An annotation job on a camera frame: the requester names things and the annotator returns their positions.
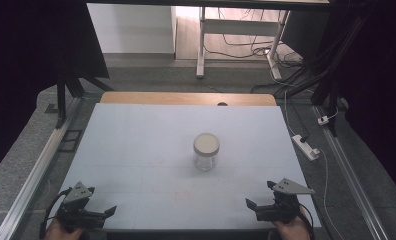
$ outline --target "metal frame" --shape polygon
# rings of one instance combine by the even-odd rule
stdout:
[[[197,78],[204,77],[205,50],[204,38],[206,33],[210,34],[231,34],[231,35],[256,35],[256,36],[273,36],[273,45],[270,51],[266,52],[269,61],[270,71],[275,80],[282,79],[276,64],[275,54],[279,45],[285,27],[289,11],[286,11],[280,22],[258,22],[243,20],[226,20],[226,19],[206,19],[205,7],[200,7],[200,38],[197,59]]]
[[[358,2],[340,1],[339,3],[317,2],[309,0],[279,1],[279,0],[86,0],[87,3],[131,4],[131,5],[161,5],[161,6],[195,6],[223,8],[253,8],[297,11],[336,11],[338,9],[361,9],[370,0]]]
[[[8,211],[7,216],[1,224],[0,240],[11,239],[15,230],[17,229],[33,194],[39,186],[39,183],[42,180],[44,173],[48,169],[48,166],[51,163],[51,160],[58,149],[61,139],[64,137],[68,126],[74,118],[79,102],[80,98],[73,98],[67,110],[66,120],[59,129],[54,129],[51,136],[49,137],[48,142],[46,143],[44,149],[42,150],[42,153],[36,161],[35,166],[27,177],[26,182],[21,188],[17,198],[15,199],[13,205]]]
[[[317,118],[321,117],[315,106],[313,106],[313,111]],[[347,181],[348,187],[350,188],[351,193],[353,194],[354,199],[356,200],[356,203],[360,208],[363,218],[366,221],[367,227],[369,228],[370,233],[372,233],[373,239],[389,239],[378,215],[376,214],[372,203],[367,197],[356,173],[354,172],[354,169],[350,164],[347,155],[342,149],[341,143],[339,142],[338,138],[334,137],[332,132],[329,131],[327,127],[323,127],[323,132],[326,139],[328,140],[332,152],[335,155],[338,165],[341,168],[342,174]]]

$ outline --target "black curtain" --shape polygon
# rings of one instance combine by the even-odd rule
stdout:
[[[396,183],[396,0],[378,1],[337,74],[347,120]]]
[[[0,1],[0,162],[63,67],[108,78],[86,3]]]

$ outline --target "black cable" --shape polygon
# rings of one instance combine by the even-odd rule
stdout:
[[[272,49],[272,46],[258,47],[258,48],[251,49],[251,51],[255,56],[266,56],[267,55],[266,50],[270,50],[270,49]]]
[[[264,9],[263,9],[263,11],[261,12],[261,16],[260,16],[260,22],[261,22],[261,20],[263,20],[263,16],[264,16]],[[254,37],[254,40],[252,41],[252,44],[251,44],[251,51],[252,52],[254,52],[254,50],[252,49],[252,47],[254,46],[254,43],[255,43],[255,40],[257,39],[257,35]]]
[[[316,236],[314,235],[313,225],[310,225],[310,222],[308,221],[308,219],[301,212],[298,213],[298,217],[304,222],[304,224],[307,228],[307,231],[308,231],[308,235],[310,236],[310,240],[315,240]]]
[[[284,83],[285,81],[288,81],[288,79],[292,78],[295,74],[297,74],[301,69],[298,69],[297,71],[295,71],[291,76],[289,76],[288,78],[286,78],[282,83]],[[258,88],[263,88],[263,87],[268,87],[268,86],[272,86],[274,84],[268,83],[268,84],[261,84],[261,85],[255,85],[251,88],[250,93],[254,93],[254,91]]]
[[[306,68],[317,68],[320,67],[325,60],[327,60],[332,51],[335,49],[336,45],[339,44],[346,36],[347,33],[351,30],[352,28],[352,23],[348,24],[346,27],[344,27],[343,32],[341,32],[337,39],[331,43],[331,45],[326,48],[322,53],[320,53],[317,57],[311,59],[311,60],[307,60],[303,62],[303,66]]]
[[[294,104],[292,103],[292,100],[290,100],[289,102],[291,103],[291,106],[292,106],[292,108],[294,109],[295,114],[298,116],[298,120],[300,121],[300,123],[301,123],[301,125],[303,126],[305,132],[307,133],[307,136],[304,136],[303,138],[305,138],[305,140],[308,139],[308,138],[310,138],[310,132],[308,131],[308,129],[307,129],[307,127],[305,126],[305,124],[304,124],[304,122],[303,122],[303,120],[302,120],[300,114],[298,113],[297,109],[295,108]]]
[[[301,203],[300,203],[300,206],[303,207],[308,212],[308,215],[310,215],[311,227],[313,227],[314,226],[314,224],[313,224],[313,216],[311,215],[311,212],[308,210],[308,208],[306,206],[302,205]]]
[[[218,92],[218,93],[224,93],[223,91],[220,91],[220,90],[218,90],[217,88],[215,88],[215,87],[212,87],[212,86],[210,86],[210,85],[206,85],[209,89],[212,89],[212,90],[214,90],[214,91],[216,91],[216,92]]]
[[[54,207],[55,203],[58,201],[58,199],[60,199],[61,196],[63,195],[67,195],[70,193],[71,191],[71,187],[68,188],[67,190],[64,190],[62,192],[60,192],[55,198],[54,200],[52,200],[51,204],[49,205],[49,207],[46,209],[46,213],[45,213],[45,218],[43,219],[43,222],[40,224],[40,229],[39,229],[39,239],[43,239],[45,237],[45,232],[46,232],[46,223],[48,222],[49,219],[53,218],[53,217],[49,217],[49,214],[51,214],[51,210]]]
[[[286,59],[286,56],[291,55],[291,54],[294,54],[294,53],[297,53],[297,52],[293,51],[293,52],[290,52],[290,53],[285,54],[285,56],[283,56],[283,60],[286,61],[286,60],[285,60],[285,59]]]
[[[248,15],[249,15],[249,12],[250,11],[248,11],[247,10],[247,12],[246,12],[246,16],[244,16],[244,17],[242,17],[240,20],[242,20],[242,19],[244,19],[245,17],[247,17]],[[219,14],[219,19],[222,19],[221,18],[221,15],[223,16],[223,19],[226,19],[226,17],[224,16],[224,14],[223,14],[223,12],[220,10],[220,8],[218,8],[218,14]],[[225,34],[222,34],[223,35],[223,40],[225,41],[225,43],[227,44],[227,45],[230,45],[230,46],[249,46],[249,45],[251,45],[251,48],[252,48],[252,46],[254,45],[254,44],[266,44],[266,43],[273,43],[273,41],[267,41],[267,42],[255,42],[255,38],[254,38],[254,42],[253,43],[229,43],[227,40],[226,40],[226,36],[225,36]]]
[[[228,56],[228,57],[232,57],[232,58],[248,58],[248,57],[253,57],[254,54],[250,54],[250,55],[245,55],[245,56],[233,56],[233,55],[229,55],[227,53],[222,53],[222,52],[213,52],[208,50],[205,45],[204,45],[204,49],[205,51],[209,52],[209,53],[213,53],[213,54],[220,54],[220,55],[224,55],[224,56]]]
[[[284,68],[302,67],[303,63],[301,61],[286,61],[285,60],[286,56],[288,56],[290,54],[293,54],[293,53],[295,53],[295,52],[291,52],[291,53],[286,54],[285,56],[283,56],[283,60],[280,60],[279,54],[276,52],[276,56],[277,56],[277,59],[278,59],[276,61],[276,63],[281,65]]]
[[[291,87],[292,83],[294,83],[302,74],[304,74],[307,70],[304,68],[298,69],[295,73],[298,73],[298,75],[295,75],[295,73],[284,80],[282,83],[284,84],[282,87],[280,87],[274,94],[274,98],[278,98],[278,94],[282,91],[285,91],[288,87]]]

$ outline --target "white tabletop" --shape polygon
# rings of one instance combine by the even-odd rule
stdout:
[[[192,161],[203,132],[220,140],[206,172]],[[61,189],[82,181],[87,210],[117,205],[108,230],[264,229],[245,198],[273,204],[266,182],[284,177],[306,185],[279,107],[97,104]]]

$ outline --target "gray floor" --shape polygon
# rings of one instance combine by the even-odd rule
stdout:
[[[248,93],[254,85],[270,84],[259,89],[258,93],[273,93],[280,87],[270,79],[267,64],[263,63],[208,62],[205,78],[198,80],[195,78],[194,61],[147,57],[136,57],[133,60],[125,57],[107,56],[111,80],[103,81],[118,91],[215,92],[214,89],[217,89],[226,93]],[[281,71],[284,76],[288,76],[294,69]],[[81,100],[74,122],[69,127],[72,131],[85,130],[93,107],[102,94],[101,90],[85,81],[83,86],[87,93]],[[326,153],[326,159],[321,157],[318,161],[309,162],[296,149],[306,180],[317,192],[314,201],[320,211],[319,217],[324,222],[324,228],[316,229],[316,237],[329,239],[329,231],[334,239],[340,239],[327,218],[323,204],[327,163],[329,181],[326,209],[332,221],[344,239],[373,239],[324,137],[323,128],[316,123],[308,96],[309,93],[304,92],[293,98],[298,114],[289,101],[287,111],[294,132],[305,132],[299,122],[300,116],[311,135],[309,144]],[[49,104],[56,104],[55,87],[39,95],[35,113],[0,165],[0,225],[53,131],[56,114],[45,113]],[[278,104],[285,111],[282,99],[278,100]],[[390,239],[396,239],[396,186],[376,157],[349,127],[344,119],[344,111],[345,109],[341,108],[337,117],[338,138]],[[74,157],[74,152],[70,152],[73,147],[73,143],[60,145],[60,151],[54,156],[14,239],[38,238],[39,223],[44,216],[44,210],[58,194]],[[102,232],[94,232],[92,239],[106,239],[106,236]]]

